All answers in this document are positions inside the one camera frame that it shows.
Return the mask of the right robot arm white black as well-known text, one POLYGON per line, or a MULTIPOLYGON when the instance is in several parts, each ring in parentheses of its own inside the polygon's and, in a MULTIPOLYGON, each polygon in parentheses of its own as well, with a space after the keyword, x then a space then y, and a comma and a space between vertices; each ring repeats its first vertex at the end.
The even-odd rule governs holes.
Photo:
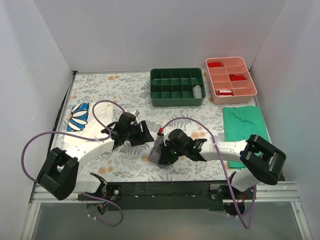
POLYGON ((287 158, 284 152, 255 134, 247 140, 212 143, 206 138, 192 139, 179 128, 169 133, 160 130, 149 159, 165 167, 182 156, 194 162, 223 160, 244 164, 244 169, 228 177, 226 192, 232 199, 259 183, 275 186, 287 158))

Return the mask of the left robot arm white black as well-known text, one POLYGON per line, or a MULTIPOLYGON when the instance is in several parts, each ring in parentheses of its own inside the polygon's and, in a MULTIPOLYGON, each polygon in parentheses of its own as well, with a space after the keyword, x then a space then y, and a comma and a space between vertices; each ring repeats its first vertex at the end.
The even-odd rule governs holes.
POLYGON ((135 114, 124 112, 118 121, 102 129, 96 140, 85 141, 66 150, 52 149, 36 181, 58 200, 64 200, 74 192, 87 193, 95 200, 101 200, 107 195, 107 181, 95 173, 79 174, 79 169, 125 142, 135 147, 153 141, 146 121, 139 121, 135 114))

